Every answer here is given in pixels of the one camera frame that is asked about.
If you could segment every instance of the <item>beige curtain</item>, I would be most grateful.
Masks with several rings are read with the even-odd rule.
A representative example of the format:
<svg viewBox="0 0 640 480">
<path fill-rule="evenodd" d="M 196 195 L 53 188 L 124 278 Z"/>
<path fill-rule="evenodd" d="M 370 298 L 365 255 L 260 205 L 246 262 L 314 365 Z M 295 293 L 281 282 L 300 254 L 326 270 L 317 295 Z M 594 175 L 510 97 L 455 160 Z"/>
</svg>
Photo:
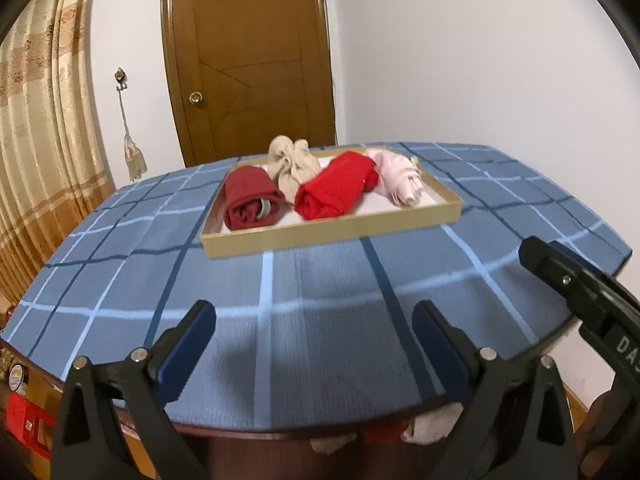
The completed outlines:
<svg viewBox="0 0 640 480">
<path fill-rule="evenodd" d="M 20 300 L 112 191 L 92 119 L 88 0 L 31 0 L 0 45 L 0 293 Z"/>
</svg>

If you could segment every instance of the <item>tablecloth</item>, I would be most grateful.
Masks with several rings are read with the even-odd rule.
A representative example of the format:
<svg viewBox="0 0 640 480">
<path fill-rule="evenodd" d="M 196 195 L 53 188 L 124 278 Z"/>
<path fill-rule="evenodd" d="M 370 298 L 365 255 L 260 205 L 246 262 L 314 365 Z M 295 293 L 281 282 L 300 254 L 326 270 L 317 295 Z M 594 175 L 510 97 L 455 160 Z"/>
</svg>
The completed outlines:
<svg viewBox="0 0 640 480">
<path fill-rule="evenodd" d="M 125 358 L 198 299 L 218 326 L 177 422 L 274 430 L 356 422 L 440 396 L 411 329 L 435 302 L 476 346 L 509 358 L 570 316 L 524 270 L 521 240 L 559 240 L 606 272 L 630 248 L 578 199 L 488 146 L 390 143 L 465 202 L 461 219 L 340 243 L 209 260 L 198 232 L 234 160 L 124 187 L 64 241 L 2 338 L 64 379 L 73 358 Z"/>
</svg>

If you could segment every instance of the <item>dark red cloth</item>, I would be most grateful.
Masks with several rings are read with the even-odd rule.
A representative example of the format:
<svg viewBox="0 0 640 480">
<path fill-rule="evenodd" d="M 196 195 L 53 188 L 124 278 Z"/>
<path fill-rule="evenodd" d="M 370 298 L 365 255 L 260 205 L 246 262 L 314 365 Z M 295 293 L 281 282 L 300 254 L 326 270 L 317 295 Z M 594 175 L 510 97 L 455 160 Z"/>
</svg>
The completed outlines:
<svg viewBox="0 0 640 480">
<path fill-rule="evenodd" d="M 262 168 L 242 166 L 227 175 L 224 186 L 225 224 L 230 230 L 273 225 L 279 220 L 285 202 L 284 195 Z M 271 208 L 259 219 L 261 198 L 268 200 Z"/>
<path fill-rule="evenodd" d="M 344 152 L 318 176 L 302 184 L 294 208 L 305 220 L 335 218 L 347 214 L 362 193 L 378 184 L 376 163 L 368 156 Z"/>
</svg>

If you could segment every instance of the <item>silver bolt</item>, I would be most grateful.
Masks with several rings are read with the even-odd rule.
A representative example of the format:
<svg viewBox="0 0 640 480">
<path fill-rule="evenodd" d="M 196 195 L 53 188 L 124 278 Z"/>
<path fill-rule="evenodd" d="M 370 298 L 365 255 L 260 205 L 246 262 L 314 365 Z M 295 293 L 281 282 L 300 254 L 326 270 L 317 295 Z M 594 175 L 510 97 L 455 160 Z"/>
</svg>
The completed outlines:
<svg viewBox="0 0 640 480">
<path fill-rule="evenodd" d="M 87 360 L 87 358 L 83 355 L 81 355 L 80 357 L 76 357 L 74 359 L 74 368 L 76 370 L 82 370 L 88 362 L 89 361 Z"/>
<path fill-rule="evenodd" d="M 543 365 L 543 367 L 545 367 L 547 370 L 551 370 L 551 368 L 554 367 L 554 365 L 556 364 L 556 362 L 554 361 L 554 359 L 549 356 L 549 355 L 543 355 L 540 358 L 540 364 Z"/>
<path fill-rule="evenodd" d="M 136 348 L 131 352 L 131 359 L 137 363 L 144 361 L 149 356 L 149 352 L 146 348 Z"/>
<path fill-rule="evenodd" d="M 494 361 L 495 358 L 498 357 L 498 354 L 495 352 L 493 348 L 489 348 L 488 346 L 485 346 L 484 348 L 480 349 L 480 357 L 485 361 Z"/>
</svg>

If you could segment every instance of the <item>round container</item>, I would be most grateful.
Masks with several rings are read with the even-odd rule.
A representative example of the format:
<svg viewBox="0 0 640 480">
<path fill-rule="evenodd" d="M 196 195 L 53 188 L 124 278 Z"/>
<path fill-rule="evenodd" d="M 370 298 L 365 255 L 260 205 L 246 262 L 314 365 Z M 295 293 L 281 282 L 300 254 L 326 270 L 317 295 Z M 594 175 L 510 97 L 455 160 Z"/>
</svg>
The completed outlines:
<svg viewBox="0 0 640 480">
<path fill-rule="evenodd" d="M 24 365 L 14 365 L 9 372 L 9 389 L 19 395 L 27 393 L 29 383 L 29 372 Z"/>
</svg>

